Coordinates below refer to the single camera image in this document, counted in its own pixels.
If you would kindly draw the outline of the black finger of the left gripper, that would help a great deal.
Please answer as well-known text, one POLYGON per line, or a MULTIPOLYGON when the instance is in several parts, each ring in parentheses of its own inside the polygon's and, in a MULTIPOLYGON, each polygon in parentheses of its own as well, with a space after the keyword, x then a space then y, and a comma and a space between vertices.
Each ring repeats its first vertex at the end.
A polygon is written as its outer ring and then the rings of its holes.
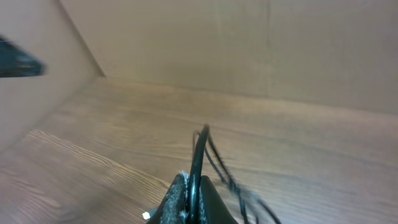
POLYGON ((1 36, 1 78, 37 77, 44 71, 44 63, 1 36))

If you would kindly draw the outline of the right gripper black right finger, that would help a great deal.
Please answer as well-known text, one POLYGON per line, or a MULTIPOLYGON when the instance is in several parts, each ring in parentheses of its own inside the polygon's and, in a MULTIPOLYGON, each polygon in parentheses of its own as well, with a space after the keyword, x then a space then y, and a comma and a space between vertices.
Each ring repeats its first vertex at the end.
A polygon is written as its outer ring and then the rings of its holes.
POLYGON ((199 193, 200 224, 238 224, 206 175, 201 176, 199 193))

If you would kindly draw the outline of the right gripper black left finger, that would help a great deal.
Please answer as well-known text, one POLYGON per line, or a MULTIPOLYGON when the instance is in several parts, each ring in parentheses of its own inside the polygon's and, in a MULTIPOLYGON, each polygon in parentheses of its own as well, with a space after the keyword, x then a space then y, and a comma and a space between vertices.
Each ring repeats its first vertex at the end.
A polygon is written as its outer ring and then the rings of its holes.
POLYGON ((155 213, 147 224, 184 224, 188 212, 185 204, 189 175, 186 172, 177 174, 155 213))

